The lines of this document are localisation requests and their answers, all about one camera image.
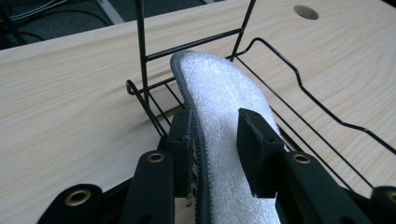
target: metal grommet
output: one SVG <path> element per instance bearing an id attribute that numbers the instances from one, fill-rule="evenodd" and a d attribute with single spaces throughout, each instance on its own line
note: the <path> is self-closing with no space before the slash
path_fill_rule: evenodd
<path id="1" fill-rule="evenodd" d="M 91 192 L 87 189 L 78 189 L 67 195 L 64 203 L 67 206 L 74 207 L 87 202 L 91 198 Z"/>
<path id="2" fill-rule="evenodd" d="M 387 196 L 391 202 L 396 203 L 396 191 L 388 191 Z"/>
<path id="3" fill-rule="evenodd" d="M 299 163 L 304 163 L 304 164 L 311 162 L 311 159 L 309 159 L 308 157 L 302 154 L 295 154 L 293 156 L 293 159 Z"/>
<path id="4" fill-rule="evenodd" d="M 163 159 L 165 159 L 165 156 L 161 153 L 153 153 L 148 156 L 149 162 L 160 162 L 163 161 Z"/>

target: black wire rack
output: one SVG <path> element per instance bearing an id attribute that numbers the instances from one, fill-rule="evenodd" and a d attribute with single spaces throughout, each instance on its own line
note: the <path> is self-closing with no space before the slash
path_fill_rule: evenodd
<path id="1" fill-rule="evenodd" d="M 247 13 L 245 15 L 245 18 L 243 20 L 242 26 L 238 29 L 234 29 L 225 33 L 221 33 L 218 35 L 212 35 L 207 38 L 199 39 L 193 42 L 190 42 L 188 44 L 180 45 L 171 49 L 166 49 L 157 53 L 153 53 L 150 55 L 146 54 L 146 43 L 145 43 L 145 25 L 144 25 L 144 6 L 143 6 L 143 0 L 136 0 L 136 15 L 137 15 L 137 28 L 138 28 L 138 40 L 139 40 L 139 50 L 140 50 L 140 65 L 141 65 L 141 73 L 142 73 L 142 82 L 143 82 L 143 88 L 138 89 L 136 85 L 131 81 L 127 80 L 126 85 L 127 85 L 127 91 L 129 94 L 134 95 L 137 97 L 139 100 L 140 104 L 143 106 L 145 109 L 146 113 L 148 114 L 148 117 L 150 118 L 152 124 L 154 125 L 155 129 L 157 130 L 158 134 L 160 137 L 165 137 L 167 135 L 167 132 L 165 128 L 162 126 L 160 123 L 159 119 L 165 120 L 165 122 L 170 126 L 171 121 L 169 119 L 169 113 L 163 110 L 163 108 L 160 106 L 160 102 L 156 100 L 156 98 L 151 94 L 151 91 L 163 87 L 168 89 L 169 91 L 169 97 L 175 99 L 177 103 L 177 108 L 185 108 L 185 105 L 181 99 L 177 97 L 177 93 L 172 90 L 170 85 L 172 82 L 175 81 L 174 77 L 170 77 L 168 79 L 162 80 L 160 82 L 157 82 L 155 84 L 149 85 L 148 84 L 148 72 L 147 72 L 147 63 L 150 61 L 154 61 L 156 59 L 162 58 L 167 55 L 174 54 L 178 51 L 181 51 L 183 49 L 190 49 L 199 45 L 203 45 L 215 40 L 219 40 L 222 38 L 225 38 L 227 36 L 231 35 L 237 35 L 236 42 L 233 46 L 233 51 L 232 54 L 226 59 L 230 60 L 233 62 L 235 59 L 240 62 L 245 68 L 253 75 L 255 78 L 258 79 L 258 81 L 269 91 L 271 92 L 280 102 L 282 102 L 286 108 L 309 129 L 311 130 L 317 138 L 320 139 L 328 148 L 331 149 L 333 153 L 337 155 L 337 157 L 344 162 L 359 178 L 361 181 L 363 181 L 369 188 L 373 189 L 375 187 L 375 184 L 370 182 L 362 173 L 359 171 L 352 163 L 344 156 L 342 155 L 338 149 L 336 149 L 317 129 L 315 129 L 301 114 L 299 114 L 296 109 L 294 109 L 290 104 L 287 103 L 285 99 L 283 99 L 280 94 L 278 94 L 263 78 L 260 76 L 258 73 L 253 71 L 246 62 L 244 62 L 240 56 L 248 53 L 254 46 L 256 45 L 262 45 L 267 47 L 269 50 L 271 50 L 275 56 L 277 56 L 287 67 L 289 67 L 292 72 L 295 75 L 295 78 L 297 80 L 298 86 L 300 90 L 310 99 L 312 100 L 313 103 L 316 104 L 323 112 L 325 112 L 330 118 L 332 118 L 335 122 L 337 122 L 339 125 L 347 127 L 348 129 L 355 130 L 357 132 L 362 132 L 366 133 L 370 138 L 374 139 L 384 150 L 388 150 L 393 156 L 396 155 L 396 150 L 394 147 L 390 146 L 387 142 L 385 142 L 383 139 L 381 139 L 379 136 L 377 136 L 375 133 L 371 132 L 370 130 L 357 126 L 351 123 L 347 123 L 339 119 L 337 116 L 334 115 L 334 113 L 328 109 L 325 105 L 323 105 L 311 92 L 309 92 L 305 87 L 304 83 L 302 82 L 302 79 L 300 77 L 300 73 L 298 69 L 291 63 L 289 62 L 280 52 L 278 52 L 274 47 L 272 47 L 268 42 L 266 42 L 262 38 L 254 38 L 251 40 L 250 44 L 248 47 L 242 51 L 238 51 L 238 47 L 241 43 L 244 31 L 248 25 L 248 20 L 250 18 L 251 12 L 254 8 L 255 5 L 255 0 L 251 0 L 248 8 L 247 8 Z M 150 107 L 149 102 L 152 102 L 155 107 Z M 152 111 L 152 108 L 156 108 L 159 111 L 159 115 L 155 115 Z M 279 127 L 282 138 L 284 139 L 288 149 L 290 150 L 297 150 L 297 151 L 303 151 L 301 145 L 298 145 L 293 138 L 290 137 L 291 134 L 294 134 L 306 148 L 309 148 L 309 150 L 315 154 L 315 156 L 322 162 L 322 164 L 335 176 L 336 179 L 338 179 L 344 187 L 347 189 L 355 192 L 355 190 L 350 186 L 350 183 L 345 181 L 343 177 L 341 177 L 331 166 L 330 164 L 323 159 L 318 151 L 311 147 L 308 142 L 299 134 L 298 130 L 295 130 L 289 123 L 286 122 L 285 118 L 282 117 L 282 113 L 279 111 L 274 110 L 272 107 L 271 109 L 273 110 L 273 113 L 277 116 L 278 120 L 281 120 L 284 124 L 284 127 L 286 129 L 282 129 Z"/>

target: white foam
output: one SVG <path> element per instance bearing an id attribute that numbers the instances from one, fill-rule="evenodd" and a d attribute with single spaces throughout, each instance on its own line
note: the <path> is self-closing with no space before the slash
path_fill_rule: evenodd
<path id="1" fill-rule="evenodd" d="M 241 107 L 260 113 L 279 134 L 262 91 L 215 55 L 190 52 L 181 69 L 205 136 L 214 223 L 279 223 L 275 200 L 252 197 L 236 150 Z"/>

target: hole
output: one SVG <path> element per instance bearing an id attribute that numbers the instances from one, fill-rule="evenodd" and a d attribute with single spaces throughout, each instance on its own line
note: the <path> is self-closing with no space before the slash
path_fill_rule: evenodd
<path id="1" fill-rule="evenodd" d="M 144 214 L 137 218 L 136 223 L 138 224 L 149 224 L 152 221 L 152 216 L 149 214 Z"/>
<path id="2" fill-rule="evenodd" d="M 350 217 L 340 217 L 340 222 L 342 224 L 355 224 L 355 221 Z"/>
<path id="3" fill-rule="evenodd" d="M 67 195 L 64 203 L 67 206 L 74 207 L 87 202 L 91 198 L 91 192 L 87 189 L 78 189 Z"/>
<path id="4" fill-rule="evenodd" d="M 163 159 L 165 158 L 165 156 L 161 153 L 154 153 L 148 156 L 148 161 L 149 162 L 159 162 L 159 161 L 163 161 Z"/>
<path id="5" fill-rule="evenodd" d="M 388 191 L 388 198 L 391 202 L 396 203 L 396 192 L 395 191 Z"/>
<path id="6" fill-rule="evenodd" d="M 294 159 L 295 161 L 299 162 L 299 163 L 309 163 L 309 162 L 311 162 L 311 159 L 309 159 L 309 158 L 307 158 L 306 156 L 301 155 L 301 154 L 296 154 L 296 155 L 294 155 L 294 156 L 293 156 L 293 159 Z"/>
<path id="7" fill-rule="evenodd" d="M 319 14 L 312 8 L 306 7 L 306 6 L 295 6 L 294 11 L 297 13 L 297 15 L 306 18 L 307 20 L 317 20 L 319 19 Z"/>

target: wood grain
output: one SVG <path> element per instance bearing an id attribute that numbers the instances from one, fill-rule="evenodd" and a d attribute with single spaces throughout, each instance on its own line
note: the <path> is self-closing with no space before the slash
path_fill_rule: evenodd
<path id="1" fill-rule="evenodd" d="M 226 1 L 149 18 L 148 53 L 236 28 L 247 5 Z M 295 5 L 312 7 L 319 19 L 296 15 Z M 381 1 L 258 1 L 240 49 L 256 36 L 266 39 L 337 117 L 396 147 L 395 21 L 395 9 Z M 111 189 L 133 175 L 141 154 L 156 148 L 158 134 L 125 90 L 128 78 L 141 85 L 135 27 L 132 21 L 0 51 L 1 223 L 36 222 L 58 193 L 78 183 Z M 226 56 L 234 41 L 196 49 Z M 268 49 L 257 46 L 241 58 L 373 185 L 396 185 L 395 155 L 319 110 Z M 171 76 L 168 60 L 148 64 L 150 83 Z M 263 91 L 354 190 L 370 194 L 339 156 Z M 163 105 L 176 104 L 162 91 L 156 94 Z M 193 222 L 193 207 L 185 203 L 177 200 L 177 223 Z"/>

